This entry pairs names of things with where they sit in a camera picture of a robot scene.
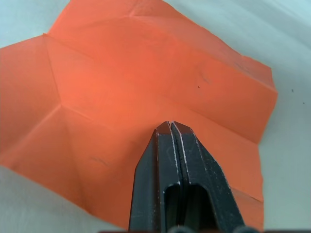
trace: clamp jaw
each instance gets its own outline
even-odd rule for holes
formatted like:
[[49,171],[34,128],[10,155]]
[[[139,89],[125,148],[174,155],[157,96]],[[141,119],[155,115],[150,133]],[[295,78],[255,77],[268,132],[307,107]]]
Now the clamp jaw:
[[224,173],[191,128],[164,122],[135,171],[130,231],[234,232],[244,226]]

